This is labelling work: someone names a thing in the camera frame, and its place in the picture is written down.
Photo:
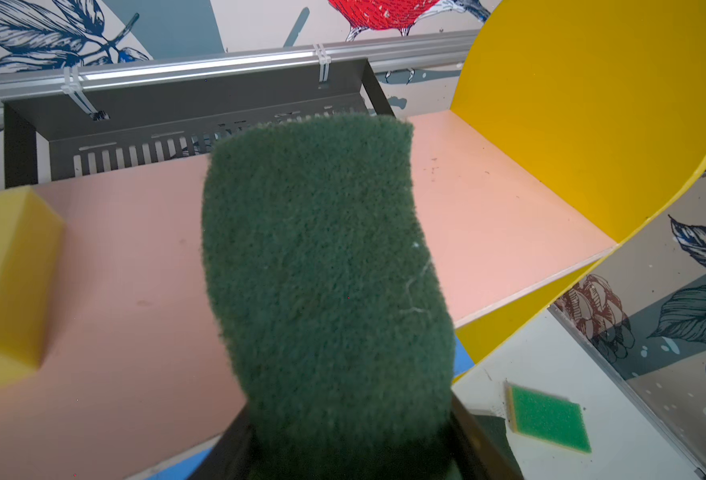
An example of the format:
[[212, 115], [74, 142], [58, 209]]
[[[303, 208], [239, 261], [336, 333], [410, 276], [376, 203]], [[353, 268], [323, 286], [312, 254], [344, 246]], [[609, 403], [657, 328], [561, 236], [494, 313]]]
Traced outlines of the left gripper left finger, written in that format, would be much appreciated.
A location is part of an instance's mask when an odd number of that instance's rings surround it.
[[254, 428], [244, 406], [189, 480], [247, 480], [254, 464]]

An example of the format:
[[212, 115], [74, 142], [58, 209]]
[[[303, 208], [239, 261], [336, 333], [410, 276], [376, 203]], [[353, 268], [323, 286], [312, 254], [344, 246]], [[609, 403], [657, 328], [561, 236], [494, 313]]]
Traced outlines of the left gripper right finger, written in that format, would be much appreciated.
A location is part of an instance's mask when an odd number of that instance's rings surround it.
[[452, 395], [450, 435], [452, 453], [460, 476], [472, 479], [508, 479], [509, 465], [480, 429], [474, 415]]

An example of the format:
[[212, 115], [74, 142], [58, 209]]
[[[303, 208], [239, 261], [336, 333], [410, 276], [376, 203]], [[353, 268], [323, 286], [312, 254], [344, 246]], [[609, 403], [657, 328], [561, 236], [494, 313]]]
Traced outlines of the plain yellow sponge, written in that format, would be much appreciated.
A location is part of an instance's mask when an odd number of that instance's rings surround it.
[[44, 358], [63, 219], [30, 187], [0, 191], [0, 387]]

